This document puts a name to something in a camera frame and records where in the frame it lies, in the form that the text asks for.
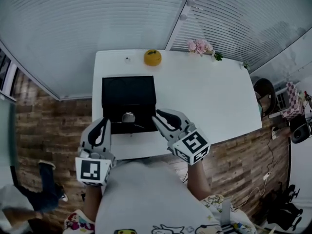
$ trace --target person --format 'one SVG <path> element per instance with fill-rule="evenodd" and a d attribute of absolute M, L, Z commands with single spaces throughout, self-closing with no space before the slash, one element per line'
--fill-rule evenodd
<path fill-rule="evenodd" d="M 104 193 L 86 187 L 82 210 L 71 213 L 63 234 L 254 234 L 230 199 L 211 193 L 202 161 L 188 165 L 187 186 L 162 162 L 123 161 Z"/>
<path fill-rule="evenodd" d="M 68 201 L 64 188 L 54 183 L 55 165 L 45 160 L 40 160 L 38 165 L 42 192 L 35 193 L 20 185 L 6 185 L 0 189 L 2 231 L 11 232 L 27 220 L 42 218 L 42 213 L 52 211 L 59 205 L 59 199 Z"/>

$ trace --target black box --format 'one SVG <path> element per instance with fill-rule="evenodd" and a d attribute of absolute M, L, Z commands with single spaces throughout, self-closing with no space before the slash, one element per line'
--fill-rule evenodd
<path fill-rule="evenodd" d="M 112 122 L 112 134 L 157 131 L 153 76 L 112 77 L 102 79 L 103 116 Z M 134 122 L 123 122 L 124 114 L 133 114 Z"/>

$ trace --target wooden floor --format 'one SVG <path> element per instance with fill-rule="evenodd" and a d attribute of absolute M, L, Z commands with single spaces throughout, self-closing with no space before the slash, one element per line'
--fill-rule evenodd
<path fill-rule="evenodd" d="M 91 99 L 55 101 L 21 72 L 16 79 L 13 97 L 17 99 L 19 182 L 31 190 L 40 191 L 38 160 L 45 159 L 56 164 L 55 181 L 65 186 L 69 201 L 60 201 L 59 207 L 46 214 L 43 220 L 51 232 L 61 233 L 64 219 L 82 206 L 84 187 L 76 181 L 75 157 L 80 134 L 91 122 Z M 266 117 L 262 124 L 258 131 L 213 145 L 204 158 L 204 169 L 213 193 L 232 195 L 236 206 L 242 204 L 254 188 L 259 187 L 261 193 L 264 190 L 262 177 L 268 172 L 267 165 L 272 161 L 267 144 L 273 123 Z M 264 195 L 272 189 L 277 190 L 279 181 L 286 186 L 288 174 L 287 138 L 271 140 L 269 146 L 274 153 L 274 166 L 269 168 L 271 171 L 274 167 L 274 170 Z M 181 179 L 185 177 L 187 165 L 181 159 L 166 155 L 155 160 L 169 163 Z M 255 190 L 242 207 L 256 223 L 263 220 L 261 216 L 254 218 L 261 210 L 259 199 L 259 191 Z"/>

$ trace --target plug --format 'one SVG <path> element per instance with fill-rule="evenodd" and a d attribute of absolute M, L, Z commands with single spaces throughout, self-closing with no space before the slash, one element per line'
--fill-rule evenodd
<path fill-rule="evenodd" d="M 268 177 L 270 176 L 270 173 L 267 173 L 267 174 L 265 174 L 264 176 L 263 176 L 263 180 L 267 180 L 268 179 Z"/>

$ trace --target white table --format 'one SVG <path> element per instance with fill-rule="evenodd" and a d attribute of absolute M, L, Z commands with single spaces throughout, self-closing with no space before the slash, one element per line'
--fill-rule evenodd
<path fill-rule="evenodd" d="M 200 127 L 211 144 L 247 134 L 262 127 L 252 82 L 239 62 L 210 56 L 160 51 L 157 67 L 144 64 L 145 50 L 99 51 L 96 54 L 92 120 L 103 117 L 102 77 L 154 76 L 156 108 L 182 111 Z M 112 135 L 112 153 L 117 159 L 170 153 L 159 132 Z"/>

